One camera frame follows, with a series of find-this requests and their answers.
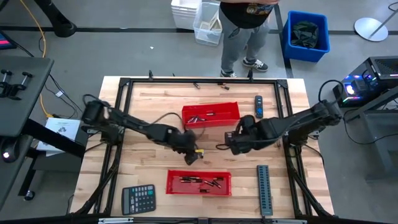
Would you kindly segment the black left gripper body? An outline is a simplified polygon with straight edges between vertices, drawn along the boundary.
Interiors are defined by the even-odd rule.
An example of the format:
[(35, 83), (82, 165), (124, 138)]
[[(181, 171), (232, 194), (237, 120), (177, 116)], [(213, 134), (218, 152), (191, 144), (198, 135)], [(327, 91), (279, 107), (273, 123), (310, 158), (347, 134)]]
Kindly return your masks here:
[(192, 130), (176, 134), (174, 137), (174, 151), (179, 154), (194, 154), (197, 149), (196, 134)]

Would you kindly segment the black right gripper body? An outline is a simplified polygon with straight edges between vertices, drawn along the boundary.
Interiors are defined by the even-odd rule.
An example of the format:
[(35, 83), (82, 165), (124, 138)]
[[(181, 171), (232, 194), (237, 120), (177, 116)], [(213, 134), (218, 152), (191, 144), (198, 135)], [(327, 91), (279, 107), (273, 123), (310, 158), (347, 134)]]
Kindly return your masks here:
[(245, 136), (236, 136), (230, 140), (230, 149), (234, 155), (248, 153), (252, 149), (251, 139)]

